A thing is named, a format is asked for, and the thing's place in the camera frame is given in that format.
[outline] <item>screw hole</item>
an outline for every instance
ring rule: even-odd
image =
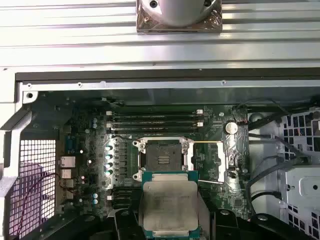
[[[31,92],[29,92],[29,93],[26,95],[26,97],[27,97],[28,99],[32,99],[33,96],[34,96],[34,95],[33,95]]]
[[[150,7],[152,7],[153,9],[156,8],[158,6],[158,3],[155,0],[152,0],[150,2]]]

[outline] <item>chip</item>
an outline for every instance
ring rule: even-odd
[[[235,199],[234,200],[234,206],[235,207],[242,207],[242,200],[241,199]]]

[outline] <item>mesh grille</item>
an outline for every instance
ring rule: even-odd
[[[22,238],[54,215],[55,175],[45,177],[31,190],[30,188],[41,177],[55,172],[55,140],[22,140],[20,142],[19,178],[13,186],[10,199],[10,235],[16,235],[20,227],[19,236]]]

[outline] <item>cylindrical capacitor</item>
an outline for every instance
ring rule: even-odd
[[[106,175],[107,177],[109,177],[112,173],[113,173],[112,170],[108,170],[108,171],[105,172],[105,175]]]
[[[105,168],[106,169],[109,169],[113,166],[112,162],[108,162],[106,165],[105,165]]]
[[[106,150],[106,151],[110,151],[110,150],[112,150],[112,149],[113,149],[113,147],[110,146],[110,145],[105,146],[105,150]]]
[[[113,158],[113,156],[111,155],[111,154],[108,154],[107,156],[105,156],[105,159],[106,160],[110,160],[110,159],[112,159]]]

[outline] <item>black cable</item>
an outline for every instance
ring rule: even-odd
[[[273,156],[266,156],[262,159],[262,161],[256,166],[251,174],[251,176],[255,176],[257,170],[260,168],[260,166],[268,159],[279,159],[280,157],[278,155],[273,155]]]
[[[281,192],[279,192],[279,191],[263,191],[263,192],[259,192],[256,195],[252,196],[251,201],[253,201],[261,196],[265,196],[265,195],[271,195],[271,196],[274,196],[276,199],[282,200]]]
[[[276,105],[282,112],[284,112],[287,115],[291,115],[290,112],[288,112],[284,107],[282,107],[279,103],[277,103],[275,100],[271,99],[271,98],[255,98],[255,99],[251,99],[242,103],[239,103],[234,110],[239,109],[240,107],[249,104],[249,103],[253,103],[253,102],[258,102],[258,101],[269,101],[272,102],[274,105]]]
[[[17,235],[19,235],[19,234],[20,234],[20,231],[22,230],[22,224],[23,224],[23,222],[24,222],[24,215],[25,215],[25,210],[26,210],[27,198],[28,198],[31,190],[32,190],[35,186],[37,186],[43,179],[45,179],[45,178],[47,178],[47,177],[50,177],[50,176],[52,176],[52,175],[56,175],[56,176],[58,176],[58,177],[60,178],[60,175],[59,175],[58,173],[50,173],[50,174],[48,174],[48,175],[44,175],[44,176],[40,177],[40,178],[28,189],[28,191],[26,192],[26,195],[25,195],[25,197],[24,197],[24,199],[23,199],[23,202],[22,202],[22,213],[21,213],[20,223],[19,223],[18,229],[17,229]]]
[[[260,134],[249,133],[249,137],[258,138],[258,139],[273,139],[273,137],[270,134],[261,134],[260,135]],[[283,140],[281,137],[274,136],[274,139],[277,140],[278,142],[281,142],[284,146],[286,146],[290,150],[290,152],[295,154],[296,157],[307,157],[307,155],[305,155],[299,149],[295,148],[290,143]]]
[[[308,106],[296,106],[296,107],[287,107],[287,110],[290,112],[290,115],[292,114],[298,114],[298,113],[303,113],[306,111],[309,111],[311,105],[309,104]],[[261,118],[257,121],[250,122],[248,124],[248,130],[254,130],[254,129],[259,129],[275,120],[281,119],[282,117],[286,116],[287,114],[284,112],[275,112],[269,116],[266,116],[264,118]]]
[[[258,182],[259,180],[263,179],[265,176],[267,176],[277,170],[291,167],[293,164],[294,164],[293,161],[282,162],[280,164],[277,164],[275,166],[272,166],[272,167],[260,172],[257,176],[255,176],[253,179],[251,179],[250,181],[247,182],[247,184],[245,185],[245,195],[246,195],[246,199],[247,199],[249,208],[251,209],[251,212],[253,215],[256,214],[256,211],[254,209],[254,206],[253,206],[252,200],[251,200],[251,194],[250,194],[251,186],[253,184],[255,184],[256,182]]]

